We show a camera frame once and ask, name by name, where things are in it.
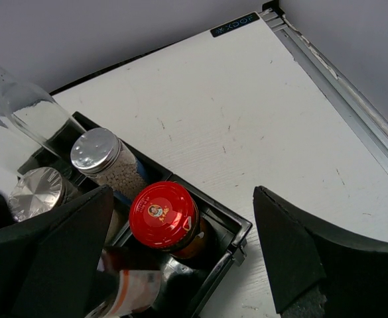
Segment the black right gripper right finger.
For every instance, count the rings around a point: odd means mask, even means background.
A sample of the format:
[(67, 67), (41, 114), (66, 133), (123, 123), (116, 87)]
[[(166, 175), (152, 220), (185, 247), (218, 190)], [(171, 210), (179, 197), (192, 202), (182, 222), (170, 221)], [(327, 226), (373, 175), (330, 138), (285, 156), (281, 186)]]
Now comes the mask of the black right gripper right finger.
[(281, 317), (388, 317), (388, 242), (320, 219), (263, 186), (253, 206)]

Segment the silver lid spice jar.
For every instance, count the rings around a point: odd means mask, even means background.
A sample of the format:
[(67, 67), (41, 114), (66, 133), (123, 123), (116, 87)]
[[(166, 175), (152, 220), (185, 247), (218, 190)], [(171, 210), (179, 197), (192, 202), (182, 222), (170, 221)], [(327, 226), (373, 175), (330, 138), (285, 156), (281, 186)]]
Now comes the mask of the silver lid spice jar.
[(49, 212), (81, 195), (59, 171), (41, 167), (28, 171), (17, 182), (8, 198), (15, 221), (22, 222)]

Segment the blue label spice jar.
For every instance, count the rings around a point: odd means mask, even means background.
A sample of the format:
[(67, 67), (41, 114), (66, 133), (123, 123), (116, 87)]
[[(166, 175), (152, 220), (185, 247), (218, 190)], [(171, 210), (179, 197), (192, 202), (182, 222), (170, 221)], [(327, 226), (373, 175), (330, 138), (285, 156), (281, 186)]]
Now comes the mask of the blue label spice jar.
[(139, 159), (114, 133), (105, 128), (85, 132), (70, 151), (72, 165), (96, 184), (108, 185), (118, 199), (131, 204), (149, 184)]

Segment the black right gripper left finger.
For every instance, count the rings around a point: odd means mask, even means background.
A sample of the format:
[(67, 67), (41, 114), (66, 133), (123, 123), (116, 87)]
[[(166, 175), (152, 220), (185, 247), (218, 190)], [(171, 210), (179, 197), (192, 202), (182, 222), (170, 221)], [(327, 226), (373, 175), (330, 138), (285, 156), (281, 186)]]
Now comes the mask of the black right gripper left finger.
[(114, 277), (97, 265), (112, 212), (103, 185), (0, 228), (0, 317), (84, 317), (110, 298)]

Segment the glass bottle with dark sauce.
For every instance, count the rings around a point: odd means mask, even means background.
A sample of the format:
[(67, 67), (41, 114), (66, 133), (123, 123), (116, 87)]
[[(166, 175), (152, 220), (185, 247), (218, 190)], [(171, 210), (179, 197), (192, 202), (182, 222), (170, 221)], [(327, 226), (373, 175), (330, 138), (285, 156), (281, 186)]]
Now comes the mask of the glass bottle with dark sauce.
[(82, 179), (70, 150), (84, 128), (41, 87), (0, 66), (0, 167), (22, 176), (40, 167)]

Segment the red lid sauce jar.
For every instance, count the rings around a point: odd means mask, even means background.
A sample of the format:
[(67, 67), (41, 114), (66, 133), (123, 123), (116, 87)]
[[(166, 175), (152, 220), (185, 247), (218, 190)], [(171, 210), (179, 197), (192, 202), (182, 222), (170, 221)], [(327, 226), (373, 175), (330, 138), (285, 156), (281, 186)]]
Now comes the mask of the red lid sauce jar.
[(215, 230), (188, 190), (172, 181), (153, 183), (135, 198), (129, 226), (141, 244), (179, 260), (204, 258), (216, 247)]

